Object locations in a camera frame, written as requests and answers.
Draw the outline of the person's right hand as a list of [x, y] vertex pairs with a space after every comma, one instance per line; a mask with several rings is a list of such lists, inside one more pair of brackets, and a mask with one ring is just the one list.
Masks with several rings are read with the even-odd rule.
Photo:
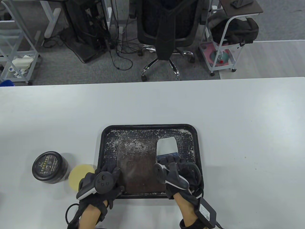
[[165, 186], [168, 199], [174, 199], [175, 194], [180, 194], [193, 206], [198, 206], [204, 184], [195, 163], [186, 161], [177, 153], [157, 156], [153, 173], [157, 181]]

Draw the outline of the person's left hand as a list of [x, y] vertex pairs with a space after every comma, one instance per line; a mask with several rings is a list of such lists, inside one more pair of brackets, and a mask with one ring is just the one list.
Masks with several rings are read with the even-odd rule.
[[79, 200], [78, 210], [73, 218], [74, 222], [80, 221], [81, 215], [89, 205], [100, 211], [100, 216], [95, 223], [102, 222], [108, 213], [108, 208], [113, 208], [114, 200], [124, 191], [124, 186], [117, 184], [121, 174], [120, 168], [115, 165], [105, 164], [94, 173], [87, 173], [79, 182], [76, 195]]

